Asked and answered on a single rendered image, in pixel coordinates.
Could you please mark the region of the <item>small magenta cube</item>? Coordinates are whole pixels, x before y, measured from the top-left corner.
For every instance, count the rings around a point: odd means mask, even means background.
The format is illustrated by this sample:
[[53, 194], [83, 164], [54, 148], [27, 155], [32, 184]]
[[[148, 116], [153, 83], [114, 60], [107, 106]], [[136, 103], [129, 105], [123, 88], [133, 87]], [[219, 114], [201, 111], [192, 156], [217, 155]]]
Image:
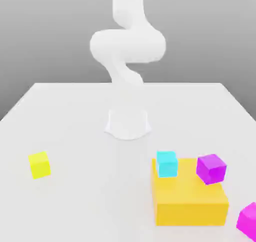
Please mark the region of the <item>small magenta cube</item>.
[[236, 228], [256, 242], [256, 202], [252, 202], [240, 211]]

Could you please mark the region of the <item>small yellow cube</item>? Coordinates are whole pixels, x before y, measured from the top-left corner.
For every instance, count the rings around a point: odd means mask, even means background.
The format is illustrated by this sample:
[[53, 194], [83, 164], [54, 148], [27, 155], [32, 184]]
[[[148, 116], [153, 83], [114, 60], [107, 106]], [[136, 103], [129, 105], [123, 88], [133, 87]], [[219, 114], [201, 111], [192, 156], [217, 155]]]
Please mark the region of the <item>small yellow cube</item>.
[[45, 151], [29, 155], [28, 160], [33, 179], [51, 174], [50, 162]]

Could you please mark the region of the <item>large orange box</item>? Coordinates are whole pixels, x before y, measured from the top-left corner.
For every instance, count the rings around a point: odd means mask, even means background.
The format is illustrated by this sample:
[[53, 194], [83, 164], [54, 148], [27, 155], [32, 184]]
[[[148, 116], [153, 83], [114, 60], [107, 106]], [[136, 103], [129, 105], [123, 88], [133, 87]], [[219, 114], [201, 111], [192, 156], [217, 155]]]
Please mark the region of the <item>large orange box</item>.
[[206, 185], [196, 174], [197, 160], [178, 160], [176, 177], [158, 177], [151, 160], [154, 220], [157, 226], [223, 226], [229, 201], [221, 183]]

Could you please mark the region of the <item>small cyan cube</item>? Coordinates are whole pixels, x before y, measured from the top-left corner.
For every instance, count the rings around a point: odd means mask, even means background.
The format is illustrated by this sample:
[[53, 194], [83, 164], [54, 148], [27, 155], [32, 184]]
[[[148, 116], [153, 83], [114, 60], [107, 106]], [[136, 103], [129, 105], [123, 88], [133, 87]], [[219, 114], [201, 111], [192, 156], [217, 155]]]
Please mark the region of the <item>small cyan cube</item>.
[[176, 177], [178, 174], [178, 159], [174, 151], [158, 151], [156, 153], [156, 170], [158, 177]]

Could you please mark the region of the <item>small purple cube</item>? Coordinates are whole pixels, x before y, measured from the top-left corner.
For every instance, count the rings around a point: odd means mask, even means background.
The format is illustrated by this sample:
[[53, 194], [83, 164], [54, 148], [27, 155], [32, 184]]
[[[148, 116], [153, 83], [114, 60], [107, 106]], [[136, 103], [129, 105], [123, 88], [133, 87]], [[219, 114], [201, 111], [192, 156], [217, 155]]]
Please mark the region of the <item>small purple cube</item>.
[[216, 154], [209, 154], [197, 158], [196, 174], [206, 184], [224, 181], [227, 164]]

